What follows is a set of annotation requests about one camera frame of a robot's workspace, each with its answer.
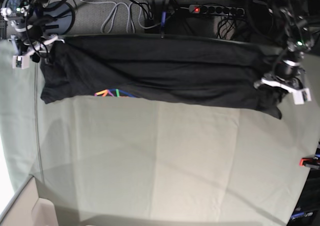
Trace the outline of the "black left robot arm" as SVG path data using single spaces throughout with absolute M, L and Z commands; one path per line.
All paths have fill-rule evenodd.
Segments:
M 263 80 L 292 83 L 305 54 L 315 45 L 310 29 L 313 19 L 305 9 L 305 0 L 245 0 L 244 5 L 252 30 L 281 47 Z

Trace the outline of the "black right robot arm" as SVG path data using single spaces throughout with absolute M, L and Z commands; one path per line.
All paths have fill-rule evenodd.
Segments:
M 44 45 L 45 16 L 44 4 L 49 0 L 3 0 L 0 15 L 14 29 L 11 36 L 17 54 L 22 56 L 31 52 L 31 58 L 39 62 L 48 55 Z

